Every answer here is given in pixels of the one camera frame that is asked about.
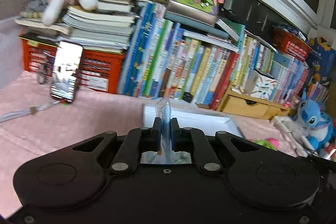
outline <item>cardboard box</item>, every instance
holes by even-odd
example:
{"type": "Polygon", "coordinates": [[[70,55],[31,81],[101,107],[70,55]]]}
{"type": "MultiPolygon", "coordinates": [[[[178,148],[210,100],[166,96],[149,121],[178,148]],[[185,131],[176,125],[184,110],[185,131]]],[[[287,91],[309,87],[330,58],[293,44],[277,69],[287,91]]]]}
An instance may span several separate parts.
{"type": "Polygon", "coordinates": [[[244,93],[254,98],[268,100],[276,86],[277,81],[270,74],[251,70],[244,93]]]}

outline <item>green book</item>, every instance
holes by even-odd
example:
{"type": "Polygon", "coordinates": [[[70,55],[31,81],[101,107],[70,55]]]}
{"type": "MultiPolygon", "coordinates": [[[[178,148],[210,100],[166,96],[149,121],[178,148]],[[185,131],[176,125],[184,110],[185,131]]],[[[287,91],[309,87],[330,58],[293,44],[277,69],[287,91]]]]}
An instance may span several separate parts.
{"type": "Polygon", "coordinates": [[[156,65],[156,60],[158,58],[159,51],[161,49],[162,41],[163,41],[163,39],[165,37],[165,33],[167,31],[168,23],[169,23],[169,20],[165,19],[165,23],[163,24],[161,35],[160,35],[160,38],[157,42],[157,46],[156,46],[155,53],[154,53],[154,56],[153,56],[151,68],[149,70],[149,74],[148,74],[148,77],[147,77],[147,82],[146,82],[145,89],[144,89],[144,92],[143,92],[144,95],[149,95],[149,93],[150,93],[150,89],[151,89],[152,83],[153,83],[152,75],[153,75],[153,72],[154,72],[154,68],[155,68],[155,65],[156,65]]]}

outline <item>blue plush toy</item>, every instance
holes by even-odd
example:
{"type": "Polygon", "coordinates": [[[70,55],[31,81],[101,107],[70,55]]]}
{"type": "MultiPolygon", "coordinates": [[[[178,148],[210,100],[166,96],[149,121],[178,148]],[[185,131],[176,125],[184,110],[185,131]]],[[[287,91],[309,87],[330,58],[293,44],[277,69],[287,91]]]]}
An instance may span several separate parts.
{"type": "Polygon", "coordinates": [[[306,99],[305,92],[302,95],[297,114],[293,118],[303,128],[309,129],[307,141],[310,145],[307,148],[312,150],[319,150],[328,142],[333,135],[333,125],[331,117],[320,110],[317,102],[306,99]]]}

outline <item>wooden organizer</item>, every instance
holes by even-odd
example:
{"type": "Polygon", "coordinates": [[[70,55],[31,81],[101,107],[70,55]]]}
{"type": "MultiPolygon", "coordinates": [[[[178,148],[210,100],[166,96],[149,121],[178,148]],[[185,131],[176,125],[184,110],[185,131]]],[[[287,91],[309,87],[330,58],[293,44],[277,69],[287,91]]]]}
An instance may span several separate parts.
{"type": "Polygon", "coordinates": [[[274,116],[287,116],[290,111],[290,108],[268,100],[235,93],[231,87],[230,83],[217,111],[266,120],[272,120],[274,116]]]}

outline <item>red book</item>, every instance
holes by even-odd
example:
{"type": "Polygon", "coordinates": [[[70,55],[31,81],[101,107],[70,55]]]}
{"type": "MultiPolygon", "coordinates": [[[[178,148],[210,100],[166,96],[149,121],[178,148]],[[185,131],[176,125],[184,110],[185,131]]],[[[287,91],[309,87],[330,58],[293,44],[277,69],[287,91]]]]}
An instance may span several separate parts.
{"type": "Polygon", "coordinates": [[[216,110],[216,108],[218,107],[219,101],[221,100],[225,90],[227,89],[227,86],[229,85],[230,76],[236,66],[238,57],[239,53],[231,51],[230,56],[227,60],[228,65],[225,66],[223,74],[218,82],[216,91],[213,95],[212,101],[209,104],[210,109],[216,110]]]}

